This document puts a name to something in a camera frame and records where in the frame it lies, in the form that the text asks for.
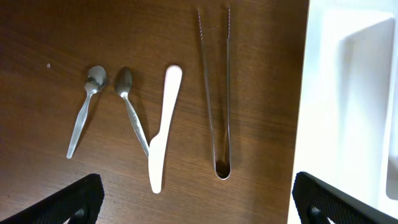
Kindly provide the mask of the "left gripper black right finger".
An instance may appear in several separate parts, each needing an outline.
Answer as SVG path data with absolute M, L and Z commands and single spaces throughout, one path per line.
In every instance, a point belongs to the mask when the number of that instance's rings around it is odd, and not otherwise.
M 366 205 L 307 172 L 295 176 L 292 196 L 301 223 L 397 224 L 397 219 Z

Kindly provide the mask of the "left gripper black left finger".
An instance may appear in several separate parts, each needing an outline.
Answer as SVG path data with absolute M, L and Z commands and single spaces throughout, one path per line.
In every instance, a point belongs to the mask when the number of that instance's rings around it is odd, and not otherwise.
M 95 224 L 103 200 L 101 176 L 89 174 L 1 223 Z

